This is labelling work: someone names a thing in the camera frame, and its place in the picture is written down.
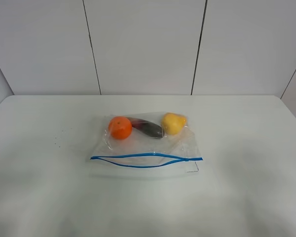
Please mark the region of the clear blue-zip plastic bag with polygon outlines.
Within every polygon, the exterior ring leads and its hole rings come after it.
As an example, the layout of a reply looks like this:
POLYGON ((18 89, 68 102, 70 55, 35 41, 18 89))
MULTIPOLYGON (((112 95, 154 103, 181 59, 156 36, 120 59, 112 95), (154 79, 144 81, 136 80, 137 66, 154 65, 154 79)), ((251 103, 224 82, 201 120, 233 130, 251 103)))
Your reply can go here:
MULTIPOLYGON (((168 112, 119 116, 144 119, 161 126, 161 120, 166 113, 168 112)), ((99 137, 90 157, 91 161, 124 169, 157 170, 158 173, 165 169, 176 171, 179 168, 187 173, 199 171, 198 163, 204 159, 196 143, 195 134, 188 125, 188 118, 184 128, 177 135, 168 135, 164 131, 163 138, 155 139, 132 127, 132 133, 128 138, 117 140, 108 132, 109 122, 114 117, 117 116, 103 118, 99 137)))

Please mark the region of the dark purple eggplant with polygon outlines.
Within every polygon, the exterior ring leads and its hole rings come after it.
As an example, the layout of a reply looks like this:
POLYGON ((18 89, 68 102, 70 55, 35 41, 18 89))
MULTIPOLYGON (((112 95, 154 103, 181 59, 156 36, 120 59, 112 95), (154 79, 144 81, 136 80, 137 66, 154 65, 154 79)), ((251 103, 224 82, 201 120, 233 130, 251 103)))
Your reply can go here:
POLYGON ((127 118, 130 120, 132 127, 141 133, 155 139, 164 137, 164 130, 160 125, 140 118, 127 118))

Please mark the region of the yellow pear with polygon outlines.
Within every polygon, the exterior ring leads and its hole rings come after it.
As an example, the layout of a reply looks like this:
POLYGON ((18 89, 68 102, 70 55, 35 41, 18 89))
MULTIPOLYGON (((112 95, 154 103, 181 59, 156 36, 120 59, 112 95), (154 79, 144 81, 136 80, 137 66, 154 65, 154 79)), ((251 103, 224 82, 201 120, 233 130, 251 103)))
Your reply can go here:
POLYGON ((187 122, 183 115, 175 113, 166 113, 162 120, 161 126, 168 135, 177 135, 181 132, 187 122))

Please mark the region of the orange fruit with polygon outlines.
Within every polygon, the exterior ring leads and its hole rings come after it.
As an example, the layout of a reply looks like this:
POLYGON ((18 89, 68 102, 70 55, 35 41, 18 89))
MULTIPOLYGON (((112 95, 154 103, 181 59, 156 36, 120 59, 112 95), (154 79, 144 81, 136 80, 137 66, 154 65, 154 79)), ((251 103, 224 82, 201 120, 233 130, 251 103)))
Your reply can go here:
POLYGON ((114 117, 109 122, 108 132, 114 139, 124 140, 132 133, 131 121, 127 117, 114 117))

